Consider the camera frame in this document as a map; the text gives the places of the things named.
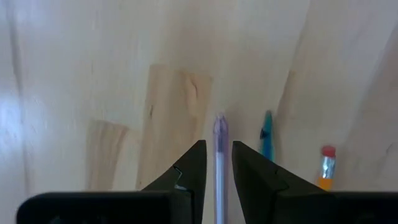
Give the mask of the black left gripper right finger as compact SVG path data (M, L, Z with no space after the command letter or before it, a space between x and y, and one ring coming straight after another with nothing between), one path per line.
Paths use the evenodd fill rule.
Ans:
M246 224L330 224L328 192L266 159L241 141L233 175Z

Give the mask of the orange pencil with pink eraser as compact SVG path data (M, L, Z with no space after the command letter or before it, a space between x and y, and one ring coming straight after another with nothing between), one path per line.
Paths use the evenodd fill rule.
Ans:
M336 148L323 146L321 149L321 165L317 185L323 190L331 190L336 164Z

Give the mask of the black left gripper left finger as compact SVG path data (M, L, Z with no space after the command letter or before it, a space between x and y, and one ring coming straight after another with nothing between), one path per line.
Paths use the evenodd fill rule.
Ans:
M187 193L190 197L191 220L187 224L201 224L206 189L207 152L206 141L197 141L160 177L143 191L171 190Z

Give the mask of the teal pen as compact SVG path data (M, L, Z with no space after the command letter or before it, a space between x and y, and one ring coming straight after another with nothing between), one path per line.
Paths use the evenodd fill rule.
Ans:
M261 147L260 153L268 160L274 162L275 152L273 144L273 118L272 111L267 110L264 118L264 124L260 133Z

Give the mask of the purple pen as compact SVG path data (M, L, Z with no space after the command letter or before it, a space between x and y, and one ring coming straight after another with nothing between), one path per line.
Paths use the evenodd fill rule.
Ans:
M219 114L213 125L215 224L228 221L228 122Z

